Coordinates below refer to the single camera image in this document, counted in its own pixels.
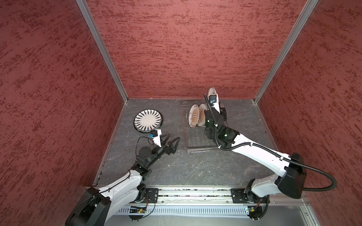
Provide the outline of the white sunburst plate green rim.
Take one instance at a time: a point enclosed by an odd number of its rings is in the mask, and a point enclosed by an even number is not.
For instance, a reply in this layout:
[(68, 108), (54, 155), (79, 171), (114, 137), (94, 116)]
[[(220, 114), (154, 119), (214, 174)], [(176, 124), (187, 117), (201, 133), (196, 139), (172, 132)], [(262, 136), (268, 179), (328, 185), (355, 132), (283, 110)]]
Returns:
[(199, 120), (198, 127), (203, 127), (206, 123), (205, 111), (207, 110), (207, 106), (205, 103), (199, 105)]

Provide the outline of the white sunburst pattern plate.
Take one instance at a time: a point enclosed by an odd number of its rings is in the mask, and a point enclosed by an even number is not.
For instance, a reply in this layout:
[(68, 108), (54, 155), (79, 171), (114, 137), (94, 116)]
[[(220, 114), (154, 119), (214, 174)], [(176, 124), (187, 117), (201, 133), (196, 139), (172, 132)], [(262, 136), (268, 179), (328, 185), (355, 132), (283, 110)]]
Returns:
[(199, 106), (193, 104), (189, 110), (188, 123), (190, 128), (195, 128), (199, 122)]

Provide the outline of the white blue striped plate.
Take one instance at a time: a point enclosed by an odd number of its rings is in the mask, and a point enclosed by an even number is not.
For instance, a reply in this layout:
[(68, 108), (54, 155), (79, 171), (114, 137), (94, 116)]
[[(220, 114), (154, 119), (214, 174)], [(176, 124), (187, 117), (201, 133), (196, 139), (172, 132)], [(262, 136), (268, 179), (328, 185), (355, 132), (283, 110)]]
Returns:
[(162, 114), (154, 109), (139, 112), (133, 121), (134, 128), (141, 133), (149, 133), (152, 130), (159, 129), (162, 123)]

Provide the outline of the brown rimmed cream plate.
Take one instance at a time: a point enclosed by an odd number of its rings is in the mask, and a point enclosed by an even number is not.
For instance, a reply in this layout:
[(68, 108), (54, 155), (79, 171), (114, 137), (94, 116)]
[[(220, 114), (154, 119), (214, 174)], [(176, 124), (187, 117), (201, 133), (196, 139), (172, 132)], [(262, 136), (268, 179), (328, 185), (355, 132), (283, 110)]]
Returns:
[(163, 120), (143, 120), (135, 119), (133, 122), (134, 128), (140, 133), (149, 133), (151, 130), (159, 129)]

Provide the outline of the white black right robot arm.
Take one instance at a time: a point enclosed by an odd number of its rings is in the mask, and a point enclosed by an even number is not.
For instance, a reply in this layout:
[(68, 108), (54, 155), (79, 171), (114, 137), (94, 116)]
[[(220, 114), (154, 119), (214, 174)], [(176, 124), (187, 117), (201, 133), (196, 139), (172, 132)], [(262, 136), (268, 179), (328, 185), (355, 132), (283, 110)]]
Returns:
[(262, 179), (251, 179), (243, 199), (256, 203), (272, 194), (284, 194), (300, 199), (306, 172), (298, 154), (288, 155), (271, 150), (224, 125), (224, 116), (213, 107), (205, 110), (205, 134), (223, 151), (242, 154), (270, 169), (274, 174)]

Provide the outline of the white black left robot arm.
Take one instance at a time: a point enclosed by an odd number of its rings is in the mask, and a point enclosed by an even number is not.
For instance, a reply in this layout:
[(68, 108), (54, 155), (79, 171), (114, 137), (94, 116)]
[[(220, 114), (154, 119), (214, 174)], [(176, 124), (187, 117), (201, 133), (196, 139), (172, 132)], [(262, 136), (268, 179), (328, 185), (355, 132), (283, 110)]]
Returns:
[(155, 147), (143, 147), (137, 151), (134, 165), (123, 177), (107, 186), (85, 190), (65, 225), (103, 226), (125, 205), (147, 199), (144, 181), (152, 172), (151, 166), (164, 154), (170, 155), (177, 151), (180, 138), (170, 141), (169, 137), (169, 134), (148, 137), (148, 140), (153, 140)]

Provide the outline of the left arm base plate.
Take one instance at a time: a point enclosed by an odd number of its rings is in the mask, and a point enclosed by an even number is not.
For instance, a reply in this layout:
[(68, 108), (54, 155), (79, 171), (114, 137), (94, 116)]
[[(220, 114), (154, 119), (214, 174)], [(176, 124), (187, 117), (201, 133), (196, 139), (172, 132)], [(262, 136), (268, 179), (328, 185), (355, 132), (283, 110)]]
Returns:
[(144, 189), (144, 197), (141, 201), (141, 203), (147, 203), (147, 199), (149, 199), (149, 202), (152, 204), (153, 202), (157, 203), (158, 200), (158, 194), (159, 194), (159, 188), (149, 188), (146, 187)]

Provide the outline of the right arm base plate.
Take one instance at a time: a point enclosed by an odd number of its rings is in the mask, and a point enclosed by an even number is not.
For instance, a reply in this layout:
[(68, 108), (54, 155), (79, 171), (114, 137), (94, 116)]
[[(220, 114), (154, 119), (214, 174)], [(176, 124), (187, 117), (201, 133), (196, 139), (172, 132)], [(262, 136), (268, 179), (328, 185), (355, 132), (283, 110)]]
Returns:
[(230, 191), (233, 203), (266, 204), (269, 202), (267, 196), (259, 197), (248, 189), (232, 188)]

